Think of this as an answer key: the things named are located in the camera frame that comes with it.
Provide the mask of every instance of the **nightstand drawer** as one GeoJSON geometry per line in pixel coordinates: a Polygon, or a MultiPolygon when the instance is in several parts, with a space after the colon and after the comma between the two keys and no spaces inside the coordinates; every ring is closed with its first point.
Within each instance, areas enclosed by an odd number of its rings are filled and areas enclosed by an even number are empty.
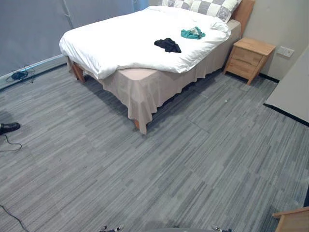
{"type": "Polygon", "coordinates": [[[232,58],[244,61],[256,67],[259,64],[262,57],[263,56],[258,53],[251,52],[239,47],[235,47],[235,51],[232,58]]]}
{"type": "Polygon", "coordinates": [[[251,75],[254,73],[255,68],[255,66],[247,62],[232,58],[227,67],[227,71],[242,76],[244,78],[250,78],[251,75]]]}

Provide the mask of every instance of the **wooden nightstand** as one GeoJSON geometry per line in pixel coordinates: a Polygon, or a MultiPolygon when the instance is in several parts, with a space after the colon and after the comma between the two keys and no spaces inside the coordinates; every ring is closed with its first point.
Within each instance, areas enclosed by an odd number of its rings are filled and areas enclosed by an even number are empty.
{"type": "Polygon", "coordinates": [[[223,73],[228,71],[246,78],[250,85],[275,48],[274,45],[244,37],[234,43],[223,73]]]}

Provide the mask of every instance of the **teal cloth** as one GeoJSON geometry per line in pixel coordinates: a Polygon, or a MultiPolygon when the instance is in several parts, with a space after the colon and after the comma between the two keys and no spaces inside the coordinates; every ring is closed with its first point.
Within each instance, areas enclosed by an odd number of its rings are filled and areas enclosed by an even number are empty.
{"type": "Polygon", "coordinates": [[[205,33],[201,32],[200,28],[194,27],[190,30],[182,30],[182,37],[188,39],[196,39],[199,40],[205,36],[205,33]]]}

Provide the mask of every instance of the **gray and white pillow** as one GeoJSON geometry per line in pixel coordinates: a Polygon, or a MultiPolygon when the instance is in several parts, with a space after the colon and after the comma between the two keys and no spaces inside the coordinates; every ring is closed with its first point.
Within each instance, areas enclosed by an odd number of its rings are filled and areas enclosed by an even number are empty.
{"type": "Polygon", "coordinates": [[[194,0],[190,10],[218,17],[227,23],[239,3],[239,0],[194,0]]]}
{"type": "Polygon", "coordinates": [[[162,6],[178,7],[189,10],[194,0],[162,0],[162,6]]]}

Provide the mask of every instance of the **electrical outlet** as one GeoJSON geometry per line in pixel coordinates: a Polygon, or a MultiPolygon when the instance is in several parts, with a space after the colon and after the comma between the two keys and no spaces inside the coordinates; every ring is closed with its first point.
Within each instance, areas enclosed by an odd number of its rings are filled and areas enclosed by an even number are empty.
{"type": "Polygon", "coordinates": [[[285,57],[291,57],[291,55],[294,53],[294,50],[287,47],[279,47],[277,53],[285,57]]]}

